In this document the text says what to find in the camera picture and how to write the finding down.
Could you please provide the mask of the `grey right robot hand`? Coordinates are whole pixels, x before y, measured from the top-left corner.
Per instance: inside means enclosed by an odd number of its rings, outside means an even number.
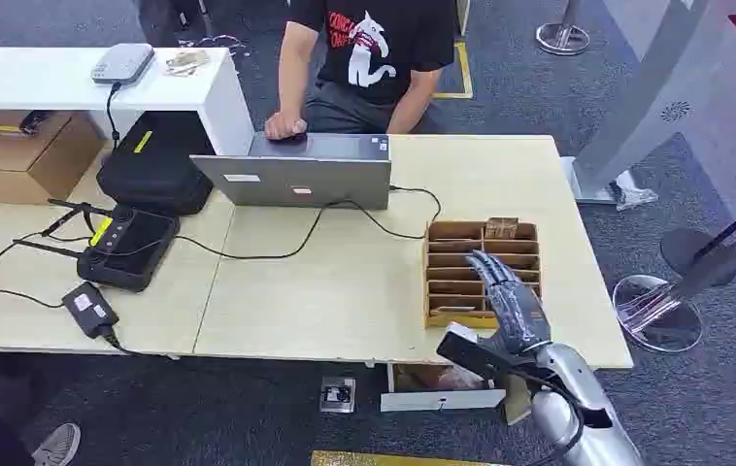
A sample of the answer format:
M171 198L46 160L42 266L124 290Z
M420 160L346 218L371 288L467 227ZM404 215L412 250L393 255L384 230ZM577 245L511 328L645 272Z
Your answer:
M466 256L485 287L498 329L482 345L501 354L525 355L551 342L542 303L533 288L500 258L482 250Z

